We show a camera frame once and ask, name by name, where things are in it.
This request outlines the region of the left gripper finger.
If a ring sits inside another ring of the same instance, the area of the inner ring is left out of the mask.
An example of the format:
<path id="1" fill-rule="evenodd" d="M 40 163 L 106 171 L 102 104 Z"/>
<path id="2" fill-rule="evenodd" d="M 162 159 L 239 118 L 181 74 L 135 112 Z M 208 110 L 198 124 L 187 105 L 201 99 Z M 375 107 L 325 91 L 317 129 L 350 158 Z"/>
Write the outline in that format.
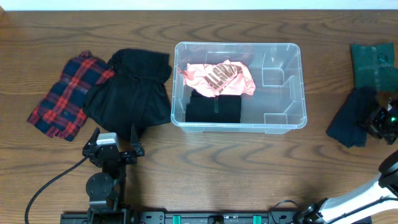
<path id="1" fill-rule="evenodd" d="M 88 141 L 89 146 L 96 145 L 96 141 L 97 141 L 99 134 L 100 134 L 100 129 L 96 128 Z"/>
<path id="2" fill-rule="evenodd" d="M 131 126 L 130 145 L 136 152 L 142 151 L 142 144 L 141 144 L 139 137 L 136 133 L 135 124 L 132 124 L 132 126 Z"/>

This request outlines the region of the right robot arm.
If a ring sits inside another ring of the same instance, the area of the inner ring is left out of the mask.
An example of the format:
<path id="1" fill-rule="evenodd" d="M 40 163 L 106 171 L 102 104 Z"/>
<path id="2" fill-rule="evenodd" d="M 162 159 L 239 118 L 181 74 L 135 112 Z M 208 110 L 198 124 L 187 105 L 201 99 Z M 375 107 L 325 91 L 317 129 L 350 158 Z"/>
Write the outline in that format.
<path id="1" fill-rule="evenodd" d="M 388 144 L 397 139 L 397 100 L 387 108 L 378 106 L 361 126 L 369 134 L 385 139 Z M 376 178 L 356 190 L 323 200 L 296 213 L 294 223 L 354 223 L 386 210 L 397 208 L 397 152 L 387 157 L 378 168 Z"/>

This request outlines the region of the black taped cloth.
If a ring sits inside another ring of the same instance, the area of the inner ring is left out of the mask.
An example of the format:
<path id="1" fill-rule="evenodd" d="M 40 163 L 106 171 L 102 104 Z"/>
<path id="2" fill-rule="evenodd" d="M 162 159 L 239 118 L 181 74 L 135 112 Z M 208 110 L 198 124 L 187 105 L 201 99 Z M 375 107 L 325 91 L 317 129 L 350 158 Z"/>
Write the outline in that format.
<path id="1" fill-rule="evenodd" d="M 240 123 L 241 96 L 205 97 L 192 91 L 185 121 L 191 123 Z"/>

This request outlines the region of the pink printed shirt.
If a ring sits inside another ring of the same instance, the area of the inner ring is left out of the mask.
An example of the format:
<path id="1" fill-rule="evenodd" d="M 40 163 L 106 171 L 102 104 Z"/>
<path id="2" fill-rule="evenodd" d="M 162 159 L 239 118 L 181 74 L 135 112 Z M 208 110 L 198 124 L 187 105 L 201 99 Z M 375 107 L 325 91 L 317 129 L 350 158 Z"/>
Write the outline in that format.
<path id="1" fill-rule="evenodd" d="M 205 97 L 242 94 L 253 95 L 256 85 L 251 72 L 242 62 L 225 60 L 218 64 L 187 64 L 183 84 L 192 87 Z"/>

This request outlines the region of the navy cloth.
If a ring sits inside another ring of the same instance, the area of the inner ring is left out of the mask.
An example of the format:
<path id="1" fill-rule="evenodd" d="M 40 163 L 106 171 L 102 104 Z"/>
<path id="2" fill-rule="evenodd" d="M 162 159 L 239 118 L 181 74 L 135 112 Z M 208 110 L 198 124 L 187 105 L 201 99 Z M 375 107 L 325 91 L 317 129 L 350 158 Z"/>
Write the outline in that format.
<path id="1" fill-rule="evenodd" d="M 362 127 L 379 106 L 377 91 L 365 86 L 354 89 L 330 123 L 326 134 L 347 148 L 366 145 L 368 132 Z"/>

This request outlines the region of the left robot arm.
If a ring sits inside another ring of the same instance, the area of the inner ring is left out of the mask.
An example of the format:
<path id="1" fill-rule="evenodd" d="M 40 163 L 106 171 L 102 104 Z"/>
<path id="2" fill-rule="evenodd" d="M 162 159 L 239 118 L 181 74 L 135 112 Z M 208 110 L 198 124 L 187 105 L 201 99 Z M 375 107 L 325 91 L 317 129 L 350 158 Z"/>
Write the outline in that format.
<path id="1" fill-rule="evenodd" d="M 145 155 L 135 127 L 131 127 L 131 150 L 121 152 L 116 133 L 100 133 L 98 128 L 85 144 L 82 154 L 102 171 L 92 175 L 86 183 L 89 209 L 85 223 L 139 223 L 139 215 L 124 203 L 126 166 L 137 163 Z"/>

